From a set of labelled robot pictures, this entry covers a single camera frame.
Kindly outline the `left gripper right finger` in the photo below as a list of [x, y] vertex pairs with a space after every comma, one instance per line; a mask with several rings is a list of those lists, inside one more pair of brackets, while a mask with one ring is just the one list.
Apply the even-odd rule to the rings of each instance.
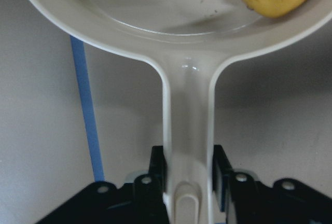
[[292, 178], [272, 187], [235, 170], [221, 145], [213, 151], [213, 190], [226, 223], [331, 223], [331, 198]]

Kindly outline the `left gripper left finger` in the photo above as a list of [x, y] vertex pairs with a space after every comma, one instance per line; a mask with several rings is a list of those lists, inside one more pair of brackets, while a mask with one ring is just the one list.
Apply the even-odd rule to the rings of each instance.
[[106, 181], [91, 183], [39, 223], [169, 223], [165, 171], [163, 147], [154, 146], [146, 174], [120, 188]]

